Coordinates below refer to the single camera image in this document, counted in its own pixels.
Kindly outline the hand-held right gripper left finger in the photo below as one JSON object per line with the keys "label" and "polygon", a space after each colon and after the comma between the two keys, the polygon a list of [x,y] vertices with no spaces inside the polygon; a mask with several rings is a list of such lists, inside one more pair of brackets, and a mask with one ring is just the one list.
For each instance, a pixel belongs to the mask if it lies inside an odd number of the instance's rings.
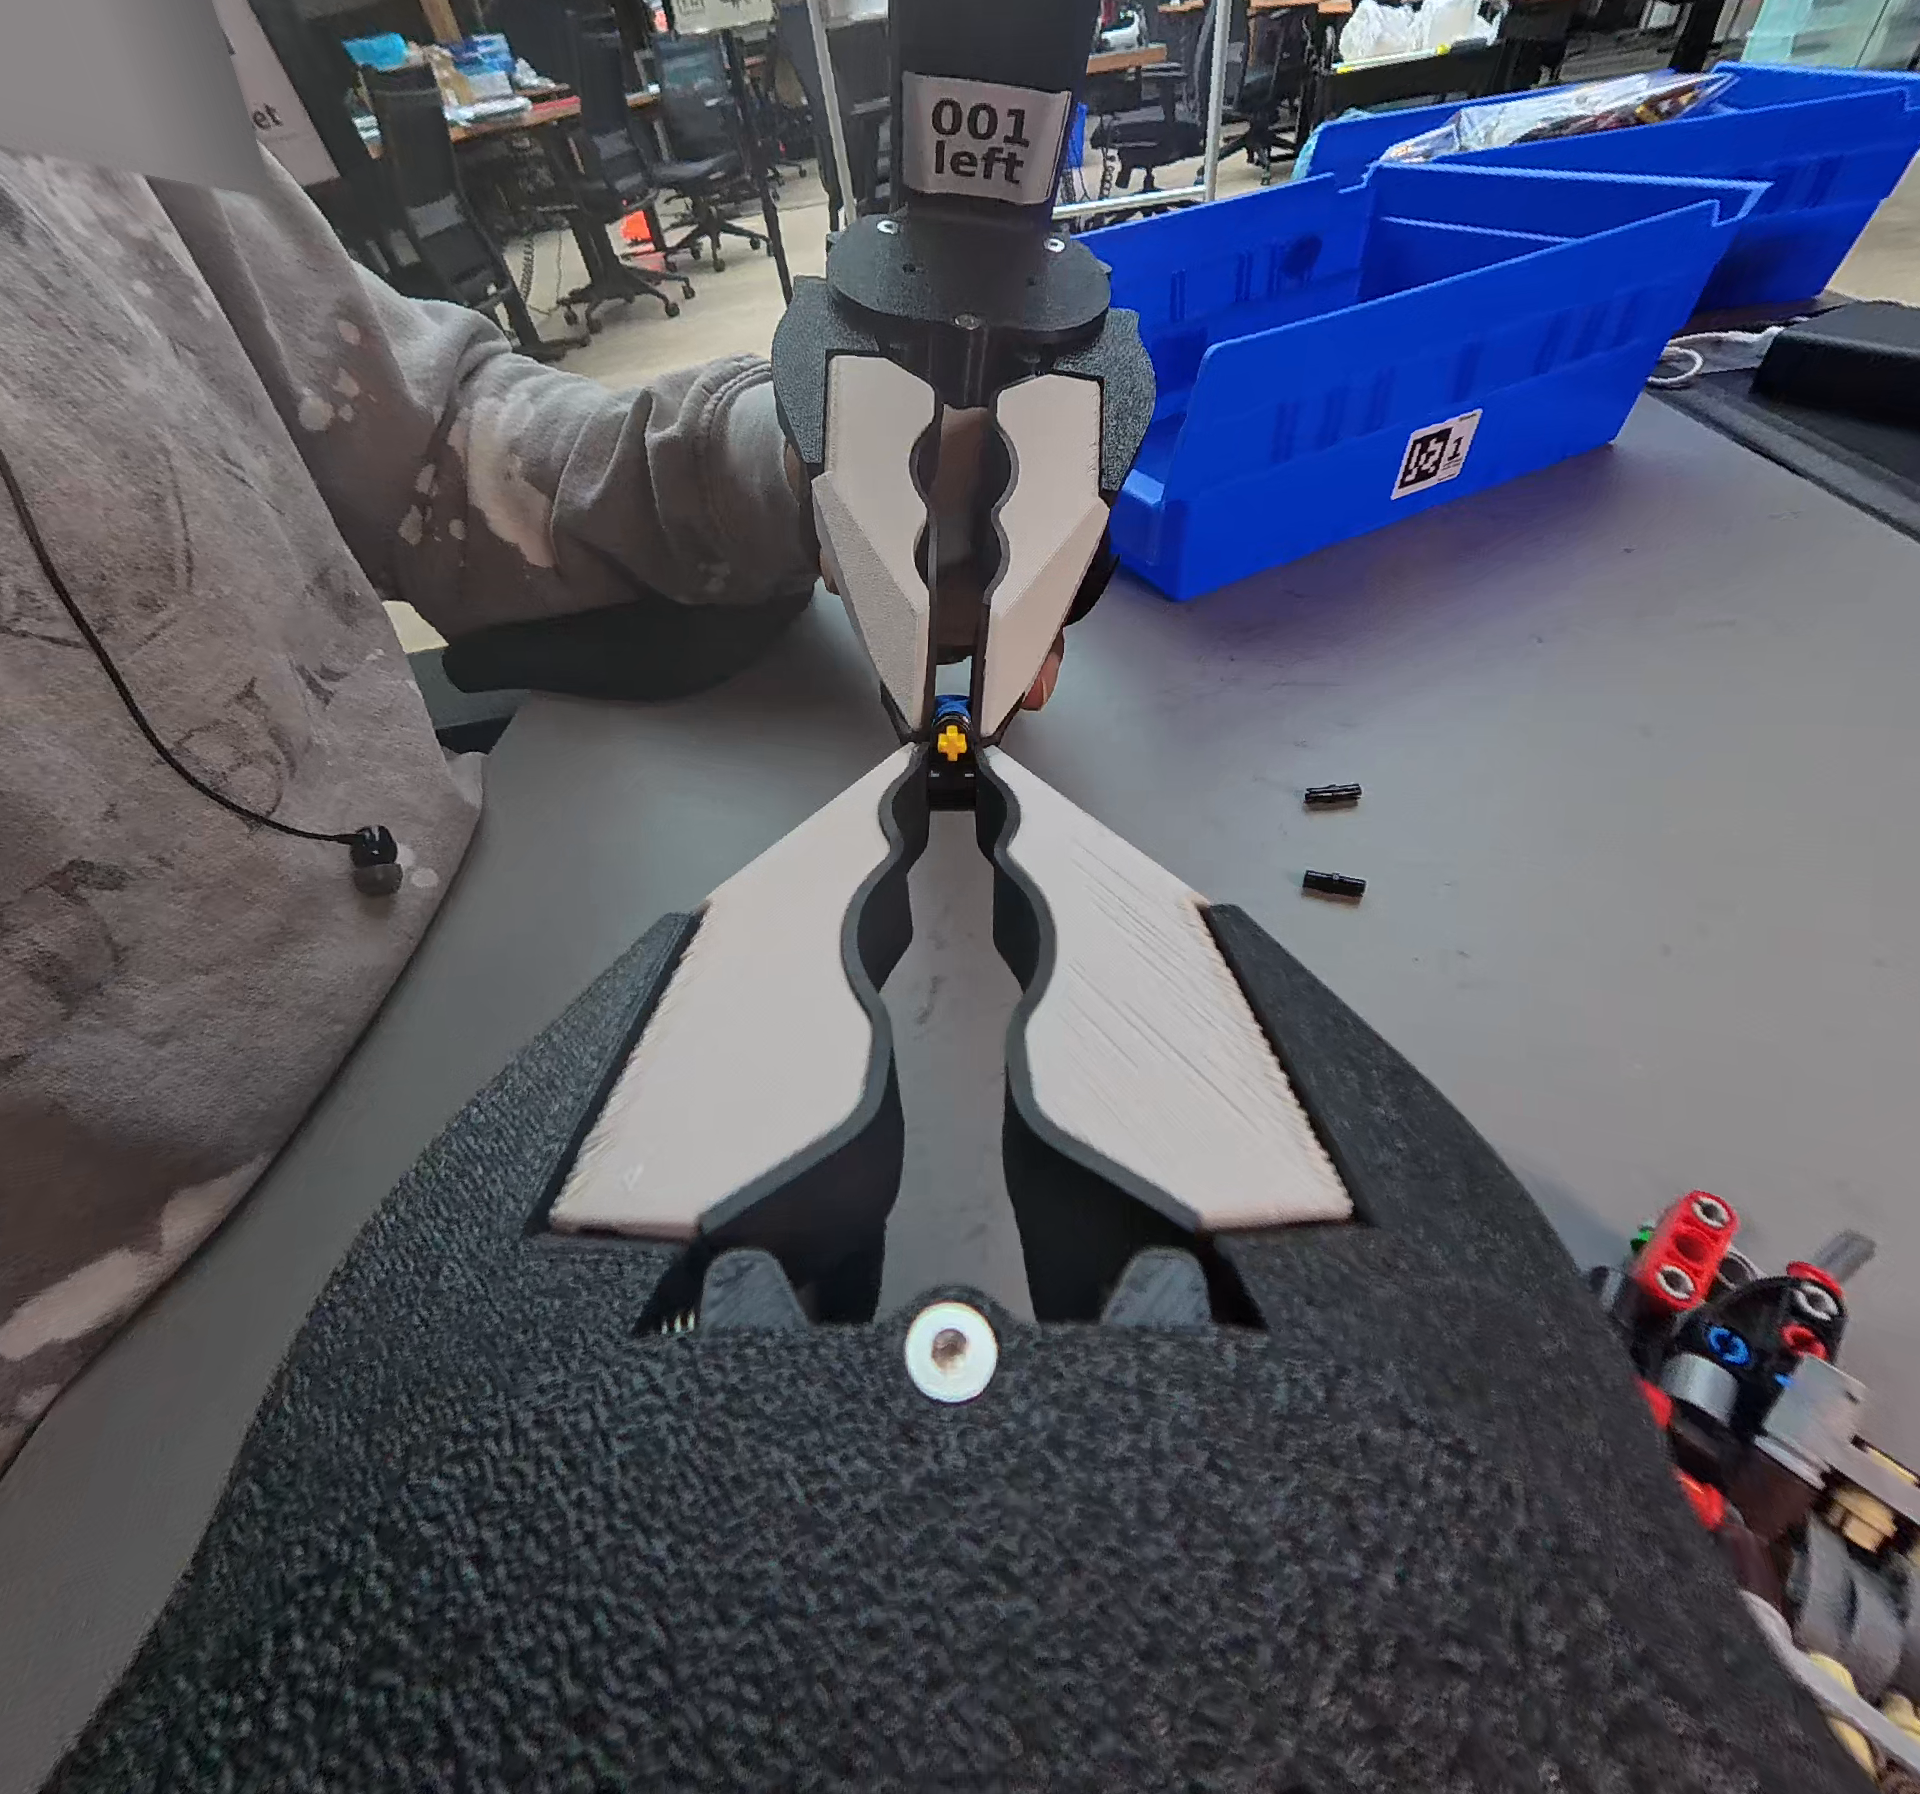
{"label": "hand-held right gripper left finger", "polygon": [[898,748],[707,895],[586,1127],[551,1226],[721,1234],[874,1096],[876,981],[859,918],[900,862]]}

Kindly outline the grey desk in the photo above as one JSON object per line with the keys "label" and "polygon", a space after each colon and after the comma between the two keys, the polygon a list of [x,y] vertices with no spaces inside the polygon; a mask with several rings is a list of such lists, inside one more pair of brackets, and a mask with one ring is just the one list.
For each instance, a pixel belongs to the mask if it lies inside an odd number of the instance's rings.
{"label": "grey desk", "polygon": [[[1010,751],[1285,942],[1581,1265],[1689,1184],[1764,1261],[1868,1233],[1844,1362],[1916,1454],[1916,585],[1916,540],[1646,397],[1608,449],[1203,600],[1117,581]],[[520,709],[342,1075],[5,1473],[5,1790],[129,1662],[396,1177],[889,748],[828,599],[701,698]],[[1302,809],[1335,781],[1357,806]]]}

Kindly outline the person's left forearm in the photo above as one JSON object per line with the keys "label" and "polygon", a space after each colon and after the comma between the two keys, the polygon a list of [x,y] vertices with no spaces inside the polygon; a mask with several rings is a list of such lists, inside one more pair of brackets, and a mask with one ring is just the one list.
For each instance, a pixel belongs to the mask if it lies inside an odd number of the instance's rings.
{"label": "person's left forearm", "polygon": [[444,633],[658,596],[678,606],[809,599],[818,537],[793,485],[772,367],[754,355],[638,388],[541,365],[478,314],[362,268],[291,355],[302,454],[373,591]]}

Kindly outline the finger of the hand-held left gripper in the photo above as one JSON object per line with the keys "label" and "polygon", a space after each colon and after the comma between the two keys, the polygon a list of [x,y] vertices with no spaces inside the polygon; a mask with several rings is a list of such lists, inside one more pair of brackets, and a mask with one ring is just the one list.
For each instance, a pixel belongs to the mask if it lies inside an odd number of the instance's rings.
{"label": "finger of the hand-held left gripper", "polygon": [[996,430],[1012,473],[990,520],[996,571],[975,652],[975,726],[985,742],[1020,710],[1108,525],[1098,381],[1063,371],[1019,381],[996,399]]}
{"label": "finger of the hand-held left gripper", "polygon": [[932,592],[917,454],[941,430],[944,409],[917,374],[855,353],[828,358],[825,409],[825,461],[813,498],[828,575],[900,732],[925,732]]}

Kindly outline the person's grey sweatshirt torso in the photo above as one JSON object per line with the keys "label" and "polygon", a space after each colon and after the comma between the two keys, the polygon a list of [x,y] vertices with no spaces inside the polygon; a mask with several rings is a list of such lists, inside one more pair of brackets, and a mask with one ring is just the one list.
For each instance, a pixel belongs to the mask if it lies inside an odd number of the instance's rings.
{"label": "person's grey sweatshirt torso", "polygon": [[5,151],[6,1463],[287,1146],[478,816],[387,600],[502,337],[266,180]]}

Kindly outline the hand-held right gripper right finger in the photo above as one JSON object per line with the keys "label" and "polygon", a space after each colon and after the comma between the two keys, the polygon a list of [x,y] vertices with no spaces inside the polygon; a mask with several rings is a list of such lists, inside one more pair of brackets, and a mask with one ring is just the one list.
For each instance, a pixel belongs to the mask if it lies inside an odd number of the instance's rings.
{"label": "hand-held right gripper right finger", "polygon": [[1020,987],[1010,1101],[1039,1150],[1188,1233],[1349,1222],[1207,897],[1004,751],[978,757],[975,826]]}

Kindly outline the white plastic bags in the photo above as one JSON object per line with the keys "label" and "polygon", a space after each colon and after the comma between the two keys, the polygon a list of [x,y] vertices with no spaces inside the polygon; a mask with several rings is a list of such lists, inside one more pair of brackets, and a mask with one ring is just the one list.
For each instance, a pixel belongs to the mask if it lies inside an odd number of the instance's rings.
{"label": "white plastic bags", "polygon": [[1338,35],[1335,66],[1373,69],[1457,47],[1490,45],[1501,40],[1503,18],[1501,0],[1359,0]]}

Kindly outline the black box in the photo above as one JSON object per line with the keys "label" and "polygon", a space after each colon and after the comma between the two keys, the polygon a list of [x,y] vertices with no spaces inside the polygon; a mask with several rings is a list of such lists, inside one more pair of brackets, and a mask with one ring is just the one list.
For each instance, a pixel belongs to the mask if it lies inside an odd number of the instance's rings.
{"label": "black box", "polygon": [[1857,299],[1782,327],[1755,371],[1758,394],[1794,408],[1918,427],[1918,310]]}

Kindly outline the black mat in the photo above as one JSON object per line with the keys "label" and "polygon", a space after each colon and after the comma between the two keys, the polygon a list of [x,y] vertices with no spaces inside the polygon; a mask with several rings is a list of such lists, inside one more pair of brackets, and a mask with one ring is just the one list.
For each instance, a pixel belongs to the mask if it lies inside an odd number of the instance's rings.
{"label": "black mat", "polygon": [[1646,390],[1738,449],[1916,540],[1918,427],[1794,408],[1754,388],[1769,341],[1782,327],[1850,301],[1856,299],[1820,292],[1786,310],[1691,318],[1669,341]]}

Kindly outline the clear bag of toy pieces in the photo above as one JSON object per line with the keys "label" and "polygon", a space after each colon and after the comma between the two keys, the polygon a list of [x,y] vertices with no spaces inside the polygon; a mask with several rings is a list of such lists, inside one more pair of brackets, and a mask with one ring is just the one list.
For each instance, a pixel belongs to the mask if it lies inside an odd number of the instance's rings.
{"label": "clear bag of toy pieces", "polygon": [[1437,123],[1381,149],[1388,163],[1429,163],[1457,153],[1523,147],[1635,127],[1662,127],[1718,102],[1732,74],[1642,73],[1507,100],[1462,102]]}

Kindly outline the white marker sign board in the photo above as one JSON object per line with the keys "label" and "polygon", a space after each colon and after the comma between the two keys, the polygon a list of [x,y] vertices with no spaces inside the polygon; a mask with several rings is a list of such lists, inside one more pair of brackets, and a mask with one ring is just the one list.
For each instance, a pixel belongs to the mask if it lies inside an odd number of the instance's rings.
{"label": "white marker sign board", "polygon": [[211,4],[259,146],[310,191],[336,180],[338,169],[251,0]]}

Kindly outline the blue plastic bin with tag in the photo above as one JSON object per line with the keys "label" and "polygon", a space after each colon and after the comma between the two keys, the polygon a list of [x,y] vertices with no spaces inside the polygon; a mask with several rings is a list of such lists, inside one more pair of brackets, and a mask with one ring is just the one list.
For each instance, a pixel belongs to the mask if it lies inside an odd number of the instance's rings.
{"label": "blue plastic bin with tag", "polygon": [[1098,230],[1157,383],[1120,564],[1184,602],[1612,443],[1760,198],[1388,163]]}

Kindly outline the black office chair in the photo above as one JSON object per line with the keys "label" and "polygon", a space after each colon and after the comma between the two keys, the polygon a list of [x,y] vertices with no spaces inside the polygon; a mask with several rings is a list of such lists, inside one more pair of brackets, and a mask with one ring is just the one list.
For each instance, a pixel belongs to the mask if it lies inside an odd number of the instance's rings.
{"label": "black office chair", "polygon": [[599,329],[607,307],[633,299],[656,299],[666,318],[681,314],[692,284],[678,275],[656,276],[624,257],[613,227],[633,213],[652,215],[655,179],[627,107],[617,25],[607,15],[568,15],[571,84],[580,111],[566,143],[571,169],[570,230],[581,253],[586,279],[561,296],[568,324]]}
{"label": "black office chair", "polygon": [[666,147],[656,183],[692,213],[692,228],[674,249],[692,259],[708,256],[713,269],[724,269],[725,238],[769,247],[767,235],[733,215],[760,202],[764,177],[754,163],[724,44],[719,35],[664,34],[656,35],[652,58]]}
{"label": "black office chair", "polygon": [[518,351],[541,363],[576,348],[580,341],[541,335],[501,249],[472,211],[433,69],[370,70],[363,84],[379,127],[380,171],[435,295],[504,324]]}

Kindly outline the toy brick car chassis assembly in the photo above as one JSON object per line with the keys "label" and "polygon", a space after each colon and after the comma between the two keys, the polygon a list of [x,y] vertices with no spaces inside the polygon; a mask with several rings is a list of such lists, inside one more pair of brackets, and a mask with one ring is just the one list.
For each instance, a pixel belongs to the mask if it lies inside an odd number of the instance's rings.
{"label": "toy brick car chassis assembly", "polygon": [[1865,1438],[1839,1360],[1877,1248],[1841,1231],[1764,1274],[1739,1231],[1685,1190],[1588,1287],[1761,1637],[1874,1788],[1913,1791],[1918,1473]]}

